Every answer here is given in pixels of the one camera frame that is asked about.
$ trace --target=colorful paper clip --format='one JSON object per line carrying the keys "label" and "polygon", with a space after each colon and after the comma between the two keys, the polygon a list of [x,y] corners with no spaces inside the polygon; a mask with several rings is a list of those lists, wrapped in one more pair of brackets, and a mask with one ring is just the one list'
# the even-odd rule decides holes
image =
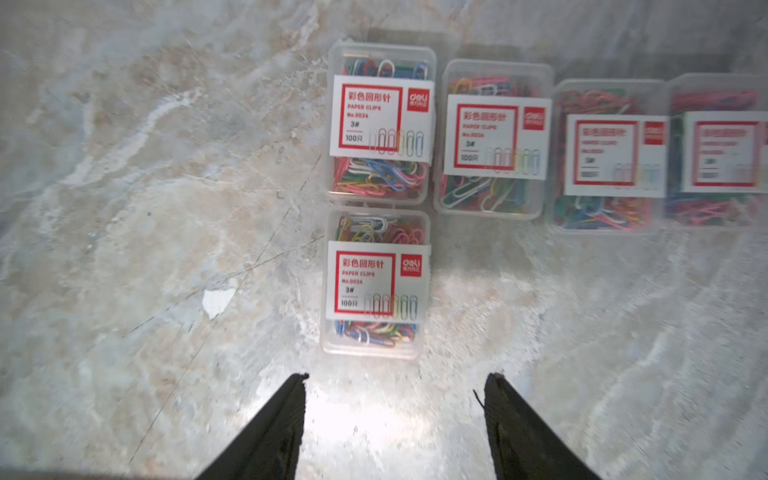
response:
{"label": "colorful paper clip", "polygon": [[[343,242],[423,245],[425,239],[423,225],[417,219],[395,216],[348,215],[339,219],[336,228],[336,240]],[[414,321],[419,313],[416,296],[368,295],[363,302],[366,314],[374,321],[337,320],[334,323],[336,335],[365,345],[384,347],[414,341],[418,325],[408,321]]]}
{"label": "colorful paper clip", "polygon": [[[454,79],[449,83],[449,93],[500,97],[539,96],[538,88],[532,82],[508,77]],[[511,148],[497,148],[494,151],[494,165],[501,167],[511,164],[512,155]],[[541,168],[542,159],[529,156],[518,161],[521,161],[523,168],[536,173]],[[518,178],[442,175],[439,203],[450,210],[523,214],[528,212],[528,182]]]}
{"label": "colorful paper clip", "polygon": [[674,94],[670,109],[671,139],[664,216],[691,227],[748,227],[755,223],[763,201],[755,194],[693,194],[680,191],[683,170],[683,113],[686,111],[745,111],[757,103],[757,92],[693,91]]}
{"label": "colorful paper clip", "polygon": [[[371,59],[350,60],[343,68],[344,75],[366,77],[411,78],[424,80],[429,65],[422,61],[412,67],[395,65],[381,60],[377,65]],[[371,134],[371,144],[396,145],[398,151],[412,157],[422,157],[424,132],[386,131]],[[426,188],[429,164],[416,161],[374,160],[370,158],[334,157],[333,191],[361,197],[382,199],[416,199]]]}
{"label": "colorful paper clip", "polygon": [[[565,159],[567,117],[569,114],[643,114],[637,99],[623,88],[609,91],[564,91],[560,98],[558,158]],[[626,172],[617,165],[615,174]],[[654,172],[643,172],[652,175]],[[647,228],[652,217],[652,200],[639,197],[580,197],[564,194],[565,161],[559,165],[554,199],[553,221],[564,230],[632,231]]]}

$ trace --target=marble surface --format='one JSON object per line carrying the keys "label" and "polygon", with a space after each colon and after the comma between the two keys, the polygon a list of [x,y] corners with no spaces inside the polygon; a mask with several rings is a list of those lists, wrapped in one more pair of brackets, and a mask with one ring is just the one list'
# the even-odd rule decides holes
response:
{"label": "marble surface", "polygon": [[433,219],[418,362],[319,346],[326,53],[768,73],[764,0],[7,0],[0,468],[191,478],[308,372],[297,478],[492,478],[503,372],[604,478],[765,478],[768,236]]}

